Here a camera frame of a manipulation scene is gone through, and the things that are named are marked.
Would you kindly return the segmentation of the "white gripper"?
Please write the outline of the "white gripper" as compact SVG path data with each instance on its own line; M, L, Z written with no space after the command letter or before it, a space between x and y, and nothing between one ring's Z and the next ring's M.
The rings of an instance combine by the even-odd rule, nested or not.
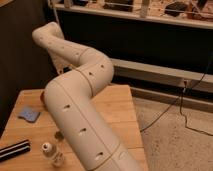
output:
M74 65L72 65L71 63L56 54L52 56L52 61L58 74L66 73L75 68Z

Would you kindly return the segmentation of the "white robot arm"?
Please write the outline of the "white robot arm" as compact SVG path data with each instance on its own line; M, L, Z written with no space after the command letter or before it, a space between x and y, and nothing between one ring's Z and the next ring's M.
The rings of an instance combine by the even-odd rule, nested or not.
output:
M44 103L86 171L142 171L120 138L97 112L91 99L109 85L114 67L107 55L67 41L55 22L32 32L34 41L75 66L52 79Z

